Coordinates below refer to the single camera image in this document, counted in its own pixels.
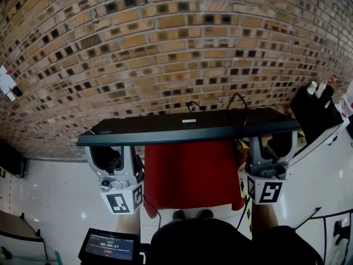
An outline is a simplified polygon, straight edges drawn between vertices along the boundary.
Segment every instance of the cable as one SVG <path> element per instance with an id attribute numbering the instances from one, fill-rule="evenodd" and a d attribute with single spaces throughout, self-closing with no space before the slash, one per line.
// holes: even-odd
<path id="1" fill-rule="evenodd" d="M 229 109 L 229 106 L 232 104 L 235 96 L 239 96 L 239 98 L 243 101 L 244 105 L 245 105 L 245 119 L 244 119 L 244 124 L 243 124 L 243 127 L 247 124 L 247 121 L 248 121 L 248 113 L 249 113 L 249 109 L 248 109 L 248 105 L 246 103 L 246 101 L 244 100 L 244 98 L 238 93 L 238 92 L 235 92 L 235 94 L 233 94 L 231 100 L 229 100 L 229 103 L 228 103 L 228 106 L 226 108 L 226 111 L 228 111 Z"/>
<path id="2" fill-rule="evenodd" d="M 238 226 L 237 226 L 237 230 L 239 229 L 240 224 L 242 223 L 242 220 L 243 220 L 244 214 L 245 214 L 245 212 L 246 212 L 246 210 L 247 210 L 249 201 L 250 201 L 250 198 L 245 202 L 244 211 L 243 211 L 243 213 L 242 213 L 242 216 L 240 217 L 240 221 L 239 221 L 239 224 L 238 224 Z"/>
<path id="3" fill-rule="evenodd" d="M 158 229 L 160 229 L 160 228 L 161 228 L 161 221 L 162 221 L 162 216 L 161 216 L 161 214 L 158 212 L 158 210 L 156 209 L 156 207 L 154 207 L 151 203 L 149 203 L 149 202 L 147 201 L 145 195 L 143 195 L 143 199 L 146 201 L 146 203 L 147 203 L 149 206 L 151 206 L 151 207 L 154 209 L 154 211 L 157 212 L 157 214 L 158 214 L 158 216 L 159 216 Z"/>
<path id="4" fill-rule="evenodd" d="M 191 113 L 192 113 L 193 111 L 190 109 L 190 106 L 191 106 L 193 103 L 194 103 L 196 106 L 198 106 L 201 111 L 203 111 L 203 112 L 205 111 L 205 109 L 204 109 L 204 108 L 201 108 L 201 106 L 198 105 L 195 101 L 189 101 L 189 102 L 186 103 L 186 106 L 187 106 L 188 110 L 189 110 Z"/>

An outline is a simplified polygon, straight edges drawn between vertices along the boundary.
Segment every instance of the hazard tape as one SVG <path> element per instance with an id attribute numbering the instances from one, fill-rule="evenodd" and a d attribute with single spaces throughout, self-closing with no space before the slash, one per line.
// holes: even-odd
<path id="1" fill-rule="evenodd" d="M 250 211 L 250 200 L 251 198 L 249 198 L 247 196 L 247 191 L 245 190 L 245 187 L 244 187 L 244 183 L 243 181 L 239 180 L 239 183 L 240 183 L 240 189 L 242 191 L 242 194 L 243 194 L 243 198 L 245 200 L 245 205 L 247 206 L 246 208 L 246 213 L 247 213 L 247 217 L 248 217 L 248 223 L 249 223 L 249 230 L 250 230 L 250 238 L 253 239 L 253 232 L 252 232 L 252 213 Z"/>

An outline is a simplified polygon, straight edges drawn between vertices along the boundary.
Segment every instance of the shoe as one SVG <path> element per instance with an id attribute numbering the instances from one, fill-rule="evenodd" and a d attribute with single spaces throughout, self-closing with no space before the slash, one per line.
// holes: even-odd
<path id="1" fill-rule="evenodd" d="M 212 219 L 213 218 L 213 212 L 210 209 L 204 209 L 201 210 L 198 215 L 198 219 Z"/>
<path id="2" fill-rule="evenodd" d="M 185 213 L 182 210 L 177 210 L 173 213 L 173 220 L 186 220 Z"/>

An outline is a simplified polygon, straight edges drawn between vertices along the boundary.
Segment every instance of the white cube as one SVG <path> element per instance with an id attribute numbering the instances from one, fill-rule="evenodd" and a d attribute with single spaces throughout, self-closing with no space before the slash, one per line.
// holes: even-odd
<path id="1" fill-rule="evenodd" d="M 143 202 L 142 182 L 123 189 L 113 188 L 100 195 L 113 215 L 133 214 Z"/>
<path id="2" fill-rule="evenodd" d="M 283 191 L 286 180 L 276 177 L 261 178 L 248 175 L 248 194 L 255 204 L 276 203 Z"/>

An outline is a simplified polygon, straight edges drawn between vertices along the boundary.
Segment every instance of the floor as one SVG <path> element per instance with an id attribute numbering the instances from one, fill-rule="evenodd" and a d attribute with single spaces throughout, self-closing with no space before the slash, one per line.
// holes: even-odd
<path id="1" fill-rule="evenodd" d="M 331 145 L 320 145 L 290 168 L 290 176 L 280 201 L 275 205 L 281 225 L 297 226 L 313 210 L 318 215 L 332 214 L 353 208 L 353 148 L 346 131 Z M 117 217 L 109 213 L 101 201 L 99 184 L 86 163 L 29 161 L 24 179 L 7 175 L 0 178 L 0 210 L 14 215 L 25 213 L 27 221 L 40 229 L 49 248 L 59 251 L 64 264 L 79 264 L 77 258 L 87 230 L 92 227 L 114 231 Z M 211 208 L 215 217 L 237 225 L 242 211 L 230 205 Z M 172 218 L 173 210 L 162 210 L 162 225 Z M 189 210 L 192 217 L 197 209 Z M 349 224 L 348 214 L 327 220 L 327 264 L 340 264 L 345 242 L 334 246 L 335 221 Z M 144 208 L 141 212 L 141 239 L 149 242 L 157 230 L 158 219 L 151 220 Z M 247 219 L 240 232 L 249 237 Z M 298 231 L 322 256 L 324 232 L 322 220 L 307 222 Z"/>

